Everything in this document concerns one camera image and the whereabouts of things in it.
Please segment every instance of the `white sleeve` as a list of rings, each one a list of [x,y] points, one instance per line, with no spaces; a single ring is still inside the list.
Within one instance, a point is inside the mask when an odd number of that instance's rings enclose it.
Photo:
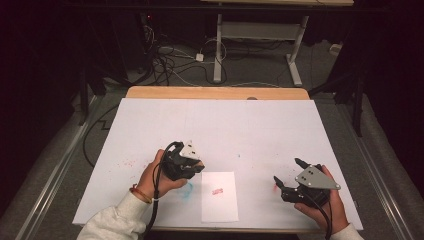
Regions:
[[[358,231],[356,231],[355,226],[350,223],[347,227],[341,230],[338,233],[331,235],[330,240],[364,240]]]
[[[84,226],[77,239],[138,239],[146,224],[141,216],[149,204],[131,192],[116,207],[108,207],[96,213]]]

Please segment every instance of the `blue stain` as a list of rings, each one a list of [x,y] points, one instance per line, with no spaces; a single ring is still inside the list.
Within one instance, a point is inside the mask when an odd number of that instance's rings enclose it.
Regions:
[[[190,198],[191,192],[193,191],[193,184],[188,182],[182,188],[178,190],[178,195],[181,196],[182,199],[188,200]]]

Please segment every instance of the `white desk leg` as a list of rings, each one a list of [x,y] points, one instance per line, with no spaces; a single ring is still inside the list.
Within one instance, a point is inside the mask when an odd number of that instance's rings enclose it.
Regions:
[[[222,14],[218,14],[218,22],[216,27],[216,55],[215,55],[215,68],[213,71],[213,81],[215,83],[221,82],[221,39],[222,39]]]
[[[300,79],[299,71],[296,67],[296,56],[299,51],[300,44],[302,43],[303,34],[305,33],[306,24],[308,23],[309,16],[304,16],[302,19],[302,23],[299,26],[299,30],[297,31],[296,40],[294,42],[294,49],[292,54],[287,54],[287,63],[289,65],[289,70],[293,79],[293,83],[296,87],[302,86],[302,80]]]

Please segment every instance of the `hand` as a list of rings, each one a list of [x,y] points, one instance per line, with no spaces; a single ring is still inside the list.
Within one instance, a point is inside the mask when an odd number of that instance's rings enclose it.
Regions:
[[[329,176],[331,179],[333,179],[333,176],[331,175],[330,171],[328,171],[327,167],[322,166],[322,171],[325,175]],[[330,190],[330,204],[331,204],[331,212],[333,214],[333,232],[331,234],[337,233],[344,228],[346,228],[349,223],[346,218],[346,212],[344,210],[344,205],[342,202],[342,199],[339,196],[339,191],[337,190]],[[328,217],[331,219],[330,216],[330,205],[329,203],[324,204],[322,209],[325,211],[325,213],[328,215]],[[315,208],[311,208],[306,206],[303,203],[296,203],[294,207],[305,214],[306,216],[312,218],[315,220],[315,222],[318,224],[318,226],[323,229],[324,231],[327,229],[327,222],[325,221],[324,216],[322,213]]]
[[[155,187],[153,186],[153,174],[156,181],[158,167],[156,169],[155,167],[159,164],[163,154],[164,150],[158,150],[155,156],[155,160],[149,163],[149,165],[146,167],[137,185],[137,189],[140,190],[142,193],[146,194],[149,198],[153,198],[153,194],[155,191]],[[176,181],[172,181],[163,172],[161,172],[159,179],[159,197],[165,195],[169,190],[184,186],[186,183],[187,179],[183,178],[178,179]],[[143,196],[140,196],[137,192],[134,191],[133,194],[140,200],[145,201],[145,198]]]

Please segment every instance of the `red drawing on paper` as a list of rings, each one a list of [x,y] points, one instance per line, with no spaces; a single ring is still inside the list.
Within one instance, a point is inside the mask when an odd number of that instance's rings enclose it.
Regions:
[[[224,190],[222,188],[218,188],[218,189],[215,189],[215,190],[212,191],[212,195],[216,195],[218,193],[223,193],[223,192],[224,192]]]

